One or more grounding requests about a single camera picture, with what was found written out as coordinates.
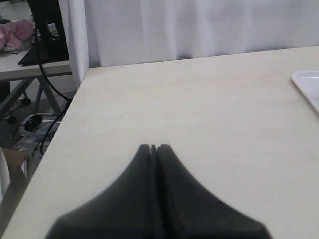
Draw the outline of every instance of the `wooden desk surface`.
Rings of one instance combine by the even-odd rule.
[[[319,117],[291,81],[319,47],[90,69],[2,239],[43,239],[141,143],[171,144],[276,239],[319,238]]]
[[[21,51],[18,54],[2,53],[0,54],[0,82],[8,79],[23,79],[27,77],[40,76],[41,71],[38,65],[21,66],[18,62],[23,58],[27,51]],[[70,62],[60,61],[43,64],[47,75],[58,75],[71,73]]]

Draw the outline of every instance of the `white tray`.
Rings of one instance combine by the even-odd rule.
[[[300,71],[292,75],[294,84],[319,113],[319,71]]]

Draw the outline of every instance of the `window curtain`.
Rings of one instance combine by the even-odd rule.
[[[59,2],[78,86],[89,67],[319,44],[318,0]]]

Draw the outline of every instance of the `pink cloth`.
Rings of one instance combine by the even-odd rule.
[[[22,42],[32,36],[33,24],[29,20],[0,24],[0,50],[5,46],[19,48]]]

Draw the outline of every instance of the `caster wheel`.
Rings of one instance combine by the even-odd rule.
[[[29,98],[24,98],[24,99],[22,100],[22,104],[23,104],[24,106],[28,106],[28,105],[31,104],[31,100],[30,100]]]
[[[16,117],[15,117],[15,116],[10,116],[10,117],[6,120],[6,122],[7,122],[8,124],[14,124],[14,123],[16,122]]]

